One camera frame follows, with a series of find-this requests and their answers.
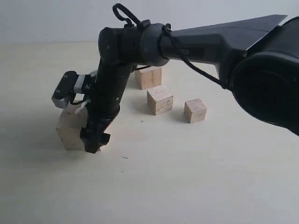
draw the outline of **white table surface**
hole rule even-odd
[[[96,43],[0,46],[0,223],[299,223],[299,137],[181,62],[163,68],[172,111],[151,115],[131,75],[110,143],[66,152],[52,92],[65,71],[98,62]],[[188,124],[194,98],[206,120]]]

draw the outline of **black robotic arm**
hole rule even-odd
[[[137,65],[163,66],[170,59],[184,61],[232,91],[239,105],[257,119],[299,134],[298,17],[282,26],[285,15],[270,15],[171,31],[170,24],[139,21],[119,3],[113,11],[127,24],[100,32],[96,74],[65,73],[52,97],[57,107],[65,108],[74,103],[76,93],[85,95],[88,122],[80,137],[87,152],[108,143],[110,135],[104,131],[119,113],[128,77]],[[190,62],[214,64],[219,79]]]

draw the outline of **light wooden block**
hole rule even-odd
[[[185,102],[184,114],[189,123],[202,121],[206,117],[206,106],[200,99],[193,99]]]
[[[173,105],[173,94],[165,85],[147,90],[148,106],[154,115],[170,111]]]
[[[75,110],[79,107],[80,105],[69,104],[62,111],[56,126],[57,133],[66,150],[85,151],[84,143],[80,139],[80,131],[81,128],[86,127],[87,109],[84,107],[78,114],[75,114]]]
[[[135,71],[135,79],[142,90],[162,84],[162,68],[150,67]]]

